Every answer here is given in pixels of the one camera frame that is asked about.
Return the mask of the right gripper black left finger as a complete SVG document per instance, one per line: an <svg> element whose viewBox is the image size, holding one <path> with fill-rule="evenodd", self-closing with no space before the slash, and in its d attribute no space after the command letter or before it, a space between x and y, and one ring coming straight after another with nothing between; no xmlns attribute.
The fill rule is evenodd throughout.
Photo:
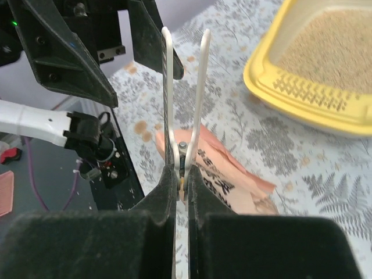
<svg viewBox="0 0 372 279"><path fill-rule="evenodd" d="M176 185L167 165L130 210L20 216L1 244L1 277L174 278Z"/></svg>

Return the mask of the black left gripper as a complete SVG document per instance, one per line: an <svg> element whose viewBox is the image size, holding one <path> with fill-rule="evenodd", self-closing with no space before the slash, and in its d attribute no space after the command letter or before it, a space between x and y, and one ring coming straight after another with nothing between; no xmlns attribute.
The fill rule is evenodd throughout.
<svg viewBox="0 0 372 279"><path fill-rule="evenodd" d="M126 53L119 13L130 19L134 60L162 72L163 22L155 1L9 1L37 83L65 95L118 106L99 65Z"/></svg>

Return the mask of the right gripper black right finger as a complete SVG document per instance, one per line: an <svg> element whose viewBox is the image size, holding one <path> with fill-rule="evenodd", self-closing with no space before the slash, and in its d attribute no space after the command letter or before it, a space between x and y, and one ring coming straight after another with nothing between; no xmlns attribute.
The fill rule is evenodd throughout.
<svg viewBox="0 0 372 279"><path fill-rule="evenodd" d="M190 278L360 278L341 228L321 217L236 214L193 167L188 179Z"/></svg>

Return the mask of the pink cat litter bag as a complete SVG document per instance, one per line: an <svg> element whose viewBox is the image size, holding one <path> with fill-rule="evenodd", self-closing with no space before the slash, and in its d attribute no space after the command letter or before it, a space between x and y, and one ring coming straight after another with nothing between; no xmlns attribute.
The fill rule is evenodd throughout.
<svg viewBox="0 0 372 279"><path fill-rule="evenodd" d="M276 186L248 172L204 125L196 165L205 185L235 213L278 215L269 197Z"/></svg>

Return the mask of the white bag sealing clip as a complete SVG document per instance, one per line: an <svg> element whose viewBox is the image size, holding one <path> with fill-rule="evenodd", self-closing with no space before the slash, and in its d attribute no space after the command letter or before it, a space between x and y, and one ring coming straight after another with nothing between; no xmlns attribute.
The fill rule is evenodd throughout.
<svg viewBox="0 0 372 279"><path fill-rule="evenodd" d="M211 31L205 30L199 49L195 97L174 96L175 53L167 27L161 29L161 59L163 77L164 161L173 165L176 173L177 199L188 203L188 183L191 167L196 164L201 132L202 108L209 61Z"/></svg>

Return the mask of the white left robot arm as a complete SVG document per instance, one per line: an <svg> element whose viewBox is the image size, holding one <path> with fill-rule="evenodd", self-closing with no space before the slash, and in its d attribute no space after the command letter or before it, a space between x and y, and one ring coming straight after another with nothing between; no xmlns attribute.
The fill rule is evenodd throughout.
<svg viewBox="0 0 372 279"><path fill-rule="evenodd" d="M101 64L126 52L122 11L130 19L134 60L162 72L166 51L155 1L2 1L1 65L25 54L46 90L116 108L117 94ZM123 137L112 131L111 121L2 101L1 131L75 151L101 171L106 188L136 180Z"/></svg>

